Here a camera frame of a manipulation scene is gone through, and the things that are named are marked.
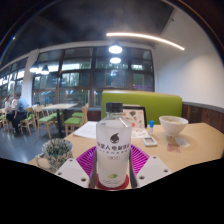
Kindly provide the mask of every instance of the green booth seat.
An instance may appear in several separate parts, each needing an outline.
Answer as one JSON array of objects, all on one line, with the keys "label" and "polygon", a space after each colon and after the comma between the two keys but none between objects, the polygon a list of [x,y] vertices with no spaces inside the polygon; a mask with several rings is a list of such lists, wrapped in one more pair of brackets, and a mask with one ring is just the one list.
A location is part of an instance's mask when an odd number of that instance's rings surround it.
[{"label": "green booth seat", "polygon": [[82,112],[75,112],[72,114],[72,117],[82,117],[83,113]]},{"label": "green booth seat", "polygon": [[160,124],[159,117],[164,115],[182,116],[182,98],[176,95],[144,91],[104,90],[102,92],[101,119],[106,117],[107,102],[121,102],[145,107],[147,124],[150,120],[154,120],[155,124]]}]

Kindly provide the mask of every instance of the chair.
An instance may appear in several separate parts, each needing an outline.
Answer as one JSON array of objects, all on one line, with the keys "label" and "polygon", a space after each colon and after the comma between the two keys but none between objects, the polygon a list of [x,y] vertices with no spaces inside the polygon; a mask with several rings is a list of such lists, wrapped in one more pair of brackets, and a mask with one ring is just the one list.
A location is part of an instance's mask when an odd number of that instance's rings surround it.
[{"label": "chair", "polygon": [[7,126],[7,129],[8,129],[8,132],[9,132],[9,120],[6,118],[6,115],[5,115],[5,109],[2,109],[1,110],[1,120],[2,120],[2,125],[3,125],[3,128],[4,128],[4,131],[5,131],[5,126]]},{"label": "chair", "polygon": [[[48,116],[54,117],[55,120],[57,120],[57,113],[54,113],[53,110],[47,110]],[[64,125],[64,114],[62,112],[59,112],[59,116],[61,118],[61,122]]]},{"label": "chair", "polygon": [[30,132],[31,124],[33,125],[34,129],[36,130],[35,115],[33,112],[33,107],[27,107],[26,112],[27,112],[26,119],[20,121],[21,133],[23,134],[23,127],[25,127],[28,129],[28,131],[31,135],[31,132]]},{"label": "chair", "polygon": [[68,133],[73,132],[75,127],[81,127],[88,121],[87,110],[88,108],[86,106],[82,107],[82,113],[83,113],[82,118],[70,117],[64,122],[66,136],[68,135]]},{"label": "chair", "polygon": [[[87,108],[87,112],[88,112],[89,104],[86,103],[85,106],[86,106],[86,108]],[[72,114],[72,117],[81,117],[81,118],[82,118],[82,116],[83,116],[83,113],[82,113],[82,112],[75,112],[75,113]]]},{"label": "chair", "polygon": [[43,114],[43,107],[42,106],[37,106],[35,110],[35,114],[37,117],[37,123],[38,123],[38,134],[40,136],[40,129],[45,129],[48,132],[49,138],[51,139],[51,133],[50,133],[50,126],[54,126],[55,131],[57,131],[56,124],[55,124],[55,119],[52,116],[45,116]]}]

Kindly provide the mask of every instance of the white bowl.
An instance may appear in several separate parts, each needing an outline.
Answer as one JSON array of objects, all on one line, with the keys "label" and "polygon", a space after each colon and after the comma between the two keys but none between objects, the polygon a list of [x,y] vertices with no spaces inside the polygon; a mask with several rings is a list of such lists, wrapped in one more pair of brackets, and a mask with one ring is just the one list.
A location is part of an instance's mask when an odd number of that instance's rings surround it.
[{"label": "white bowl", "polygon": [[188,120],[175,116],[161,116],[159,121],[169,137],[177,136],[188,124]]}]

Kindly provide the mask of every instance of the dining table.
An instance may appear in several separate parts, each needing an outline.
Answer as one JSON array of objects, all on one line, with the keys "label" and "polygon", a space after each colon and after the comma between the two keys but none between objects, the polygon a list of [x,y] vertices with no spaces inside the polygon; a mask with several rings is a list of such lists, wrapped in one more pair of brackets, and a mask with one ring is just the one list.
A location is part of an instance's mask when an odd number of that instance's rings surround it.
[{"label": "dining table", "polygon": [[[149,157],[159,157],[172,173],[192,165],[220,159],[224,150],[224,134],[206,123],[188,124],[178,134],[178,138],[184,138],[189,143],[188,147],[180,147],[178,152],[168,150],[168,144],[176,144],[175,138],[166,136],[161,125],[154,125],[152,136],[157,142],[156,146],[146,147],[141,138],[131,138],[131,144],[141,149]],[[96,146],[96,139],[80,137],[74,135],[74,133],[71,133],[64,139],[72,143],[75,158]],[[35,158],[29,161],[28,164],[37,166]],[[129,179],[130,165],[129,161],[127,168]],[[129,181],[125,189],[132,188],[131,181]]]},{"label": "dining table", "polygon": [[62,128],[61,128],[61,119],[60,119],[60,110],[67,111],[67,109],[71,107],[77,106],[77,103],[69,104],[69,103],[59,103],[50,106],[43,107],[43,110],[56,110],[57,111],[57,122],[58,122],[58,133],[60,138],[63,138]]}]

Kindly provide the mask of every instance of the round light fixture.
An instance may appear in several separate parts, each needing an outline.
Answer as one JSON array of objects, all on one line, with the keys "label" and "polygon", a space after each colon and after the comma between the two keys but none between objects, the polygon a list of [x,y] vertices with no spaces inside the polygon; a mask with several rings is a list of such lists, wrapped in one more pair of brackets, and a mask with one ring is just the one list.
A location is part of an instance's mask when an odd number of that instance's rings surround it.
[{"label": "round light fixture", "polygon": [[110,59],[110,63],[112,64],[118,64],[121,62],[121,59],[120,58],[111,58]]},{"label": "round light fixture", "polygon": [[120,54],[122,52],[122,47],[115,42],[109,47],[109,52],[112,54]]}]

